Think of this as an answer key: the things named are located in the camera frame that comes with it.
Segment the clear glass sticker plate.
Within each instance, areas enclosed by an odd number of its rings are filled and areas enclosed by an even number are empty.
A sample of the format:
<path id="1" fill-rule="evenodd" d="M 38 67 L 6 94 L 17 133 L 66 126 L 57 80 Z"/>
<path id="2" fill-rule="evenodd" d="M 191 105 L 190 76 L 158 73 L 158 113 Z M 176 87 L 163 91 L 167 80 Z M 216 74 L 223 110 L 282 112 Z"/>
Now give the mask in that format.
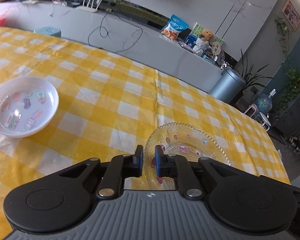
<path id="1" fill-rule="evenodd" d="M 151 190 L 173 190 L 174 180 L 157 176 L 155 170 L 155 146 L 161 146 L 164 154 L 178 154 L 188 161 L 197 162 L 208 157 L 226 165 L 231 165 L 224 150 L 207 133 L 179 122 L 161 125 L 149 137 L 144 149 L 143 168 Z"/>

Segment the white round stool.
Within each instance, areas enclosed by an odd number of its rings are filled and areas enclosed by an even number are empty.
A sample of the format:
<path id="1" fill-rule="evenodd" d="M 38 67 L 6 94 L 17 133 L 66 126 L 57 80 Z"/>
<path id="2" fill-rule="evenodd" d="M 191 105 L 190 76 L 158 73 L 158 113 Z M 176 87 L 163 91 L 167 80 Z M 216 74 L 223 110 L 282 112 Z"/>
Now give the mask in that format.
<path id="1" fill-rule="evenodd" d="M 255 120 L 262 125 L 262 127 L 267 131 L 270 130 L 271 128 L 271 123 L 269 122 L 268 118 L 262 113 L 259 112 L 256 116 L 255 116 Z"/>

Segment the pink small stool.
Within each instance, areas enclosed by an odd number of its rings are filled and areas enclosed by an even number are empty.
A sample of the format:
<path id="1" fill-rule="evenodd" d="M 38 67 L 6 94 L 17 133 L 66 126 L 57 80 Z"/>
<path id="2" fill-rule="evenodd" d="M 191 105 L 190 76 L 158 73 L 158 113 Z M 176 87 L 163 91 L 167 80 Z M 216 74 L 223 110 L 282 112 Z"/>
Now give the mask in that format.
<path id="1" fill-rule="evenodd" d="M 245 110 L 244 114 L 252 118 L 256 112 L 257 106 L 253 103 Z"/>

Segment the small white sticker plate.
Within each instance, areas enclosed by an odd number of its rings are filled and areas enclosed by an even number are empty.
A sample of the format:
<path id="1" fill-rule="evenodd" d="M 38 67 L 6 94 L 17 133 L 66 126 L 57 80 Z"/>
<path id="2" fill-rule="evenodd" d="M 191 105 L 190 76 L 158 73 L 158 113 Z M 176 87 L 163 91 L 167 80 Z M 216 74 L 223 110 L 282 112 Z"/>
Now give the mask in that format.
<path id="1" fill-rule="evenodd" d="M 49 81 L 18 77 L 0 85 L 0 134 L 23 138 L 41 131 L 55 116 L 57 89 Z"/>

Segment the blue water jug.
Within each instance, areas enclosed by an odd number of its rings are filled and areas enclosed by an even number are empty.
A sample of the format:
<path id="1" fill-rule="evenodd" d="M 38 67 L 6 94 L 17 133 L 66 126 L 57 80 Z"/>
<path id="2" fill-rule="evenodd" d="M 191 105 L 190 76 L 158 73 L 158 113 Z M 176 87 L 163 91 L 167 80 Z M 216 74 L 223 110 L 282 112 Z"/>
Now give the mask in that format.
<path id="1" fill-rule="evenodd" d="M 257 112 L 261 112 L 264 115 L 267 115 L 273 107 L 272 100 L 276 95 L 277 90 L 273 89 L 269 94 L 260 94 L 257 99 L 254 101 L 254 104 L 257 107 Z"/>

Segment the yellow checkered tablecloth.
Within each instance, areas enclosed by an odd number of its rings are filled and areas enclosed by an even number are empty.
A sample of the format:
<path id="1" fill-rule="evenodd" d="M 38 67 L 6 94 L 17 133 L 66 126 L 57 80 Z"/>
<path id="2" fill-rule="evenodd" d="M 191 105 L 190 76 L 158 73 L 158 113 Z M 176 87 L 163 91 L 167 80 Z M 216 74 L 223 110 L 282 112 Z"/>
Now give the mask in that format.
<path id="1" fill-rule="evenodd" d="M 59 107 L 33 136 L 0 134 L 0 239 L 11 231 L 2 207 L 12 189 L 94 156 L 109 161 L 133 153 L 157 127 L 170 122 L 209 134 L 234 167 L 289 183 L 258 122 L 141 63 L 61 38 L 0 28 L 0 84 L 21 76 L 52 83 Z"/>

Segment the grey cylindrical trash can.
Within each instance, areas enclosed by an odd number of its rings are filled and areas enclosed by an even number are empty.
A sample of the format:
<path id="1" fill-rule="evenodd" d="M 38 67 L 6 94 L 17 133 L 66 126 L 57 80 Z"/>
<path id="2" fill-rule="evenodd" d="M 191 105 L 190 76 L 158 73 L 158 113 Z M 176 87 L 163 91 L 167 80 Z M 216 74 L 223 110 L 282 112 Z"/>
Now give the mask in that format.
<path id="1" fill-rule="evenodd" d="M 221 78 L 210 90 L 209 94 L 225 103 L 231 100 L 245 86 L 246 81 L 232 68 L 224 68 Z"/>

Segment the tall floor plant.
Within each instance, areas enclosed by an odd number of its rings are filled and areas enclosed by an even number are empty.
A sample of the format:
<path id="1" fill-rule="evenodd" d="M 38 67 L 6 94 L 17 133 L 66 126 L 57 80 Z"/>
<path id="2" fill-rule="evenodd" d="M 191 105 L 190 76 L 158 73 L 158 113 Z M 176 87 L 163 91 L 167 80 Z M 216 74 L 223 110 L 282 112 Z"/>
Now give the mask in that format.
<path id="1" fill-rule="evenodd" d="M 236 74 L 239 74 L 239 77 L 241 77 L 245 81 L 245 85 L 234 97 L 234 104 L 236 104 L 240 100 L 240 98 L 243 96 L 244 92 L 248 88 L 252 86 L 260 86 L 265 88 L 266 86 L 260 83 L 260 79 L 271 79 L 271 77 L 264 76 L 261 74 L 261 71 L 266 69 L 269 66 L 269 64 L 266 64 L 263 67 L 259 68 L 256 72 L 253 72 L 254 64 L 249 65 L 248 56 L 244 56 L 242 50 L 240 62 L 242 66 L 242 71 L 240 72 L 236 68 L 234 68 L 234 71 Z"/>

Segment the teal plastic stool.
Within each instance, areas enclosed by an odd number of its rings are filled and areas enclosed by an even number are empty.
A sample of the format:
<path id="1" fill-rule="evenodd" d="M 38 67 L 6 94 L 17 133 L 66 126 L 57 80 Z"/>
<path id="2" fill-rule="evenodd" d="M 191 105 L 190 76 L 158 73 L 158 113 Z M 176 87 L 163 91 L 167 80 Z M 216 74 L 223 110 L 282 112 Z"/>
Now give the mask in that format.
<path id="1" fill-rule="evenodd" d="M 42 35 L 46 35 L 46 36 L 54 36 L 54 37 L 62 36 L 61 30 L 54 28 L 54 27 L 42 27 L 39 29 L 34 29 L 33 32 L 36 34 L 42 34 Z"/>

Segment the brown teddy bear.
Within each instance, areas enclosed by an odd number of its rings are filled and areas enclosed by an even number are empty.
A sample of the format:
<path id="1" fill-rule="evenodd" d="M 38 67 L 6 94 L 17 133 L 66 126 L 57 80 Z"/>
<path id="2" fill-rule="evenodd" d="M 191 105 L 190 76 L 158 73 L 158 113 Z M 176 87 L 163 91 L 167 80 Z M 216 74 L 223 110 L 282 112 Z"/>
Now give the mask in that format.
<path id="1" fill-rule="evenodd" d="M 210 44 L 211 40 L 214 38 L 214 34 L 212 31 L 208 30 L 208 29 L 204 29 L 203 31 L 201 31 L 199 33 L 199 38 L 207 43 Z"/>

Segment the hanging ivy plant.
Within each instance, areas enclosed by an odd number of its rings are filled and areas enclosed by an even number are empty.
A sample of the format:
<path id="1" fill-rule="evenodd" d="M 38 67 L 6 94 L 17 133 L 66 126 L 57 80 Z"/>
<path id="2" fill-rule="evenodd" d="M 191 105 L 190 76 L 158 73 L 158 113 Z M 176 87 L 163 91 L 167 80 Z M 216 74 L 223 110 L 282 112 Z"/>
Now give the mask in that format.
<path id="1" fill-rule="evenodd" d="M 279 42 L 281 43 L 282 53 L 285 59 L 290 51 L 290 29 L 285 20 L 278 15 L 275 18 L 277 33 L 280 35 Z"/>

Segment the white marble tv console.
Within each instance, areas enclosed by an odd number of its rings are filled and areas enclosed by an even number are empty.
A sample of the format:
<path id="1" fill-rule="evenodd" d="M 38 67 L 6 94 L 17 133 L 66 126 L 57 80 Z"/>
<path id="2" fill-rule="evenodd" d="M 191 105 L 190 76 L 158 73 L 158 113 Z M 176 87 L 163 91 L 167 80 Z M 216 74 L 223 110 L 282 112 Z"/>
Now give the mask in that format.
<path id="1" fill-rule="evenodd" d="M 54 27 L 62 37 L 117 53 L 209 92 L 219 67 L 166 39 L 159 31 L 115 14 L 88 13 L 52 3 L 0 3 L 6 25 L 24 30 Z"/>

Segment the blue orange snack bag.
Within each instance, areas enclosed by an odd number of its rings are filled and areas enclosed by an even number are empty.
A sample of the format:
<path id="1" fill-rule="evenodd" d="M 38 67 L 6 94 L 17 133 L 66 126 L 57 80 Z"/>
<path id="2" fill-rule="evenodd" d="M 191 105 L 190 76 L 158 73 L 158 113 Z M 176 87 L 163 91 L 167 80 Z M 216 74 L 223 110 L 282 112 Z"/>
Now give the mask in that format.
<path id="1" fill-rule="evenodd" d="M 172 15 L 161 33 L 166 38 L 175 41 L 178 35 L 188 28 L 188 24 L 176 15 Z"/>

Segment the white wifi router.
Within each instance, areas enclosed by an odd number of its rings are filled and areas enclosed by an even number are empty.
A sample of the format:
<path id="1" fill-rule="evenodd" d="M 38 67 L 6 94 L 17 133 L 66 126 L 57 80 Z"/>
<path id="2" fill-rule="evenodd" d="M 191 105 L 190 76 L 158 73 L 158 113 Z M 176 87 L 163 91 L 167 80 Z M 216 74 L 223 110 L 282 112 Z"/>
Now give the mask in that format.
<path id="1" fill-rule="evenodd" d="M 96 13 L 102 0 L 83 0 L 82 4 L 77 6 L 76 9 L 89 13 Z"/>

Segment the framed wall picture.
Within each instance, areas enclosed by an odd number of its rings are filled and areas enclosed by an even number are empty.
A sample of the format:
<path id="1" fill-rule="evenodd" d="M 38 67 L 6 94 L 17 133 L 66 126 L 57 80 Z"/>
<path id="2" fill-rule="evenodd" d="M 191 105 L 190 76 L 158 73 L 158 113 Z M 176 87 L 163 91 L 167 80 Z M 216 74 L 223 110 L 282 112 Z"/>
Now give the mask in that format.
<path id="1" fill-rule="evenodd" d="M 286 1 L 282 12 L 288 20 L 288 22 L 290 23 L 290 25 L 292 26 L 293 30 L 296 30 L 300 23 L 300 15 L 297 9 L 294 7 L 291 0 Z"/>

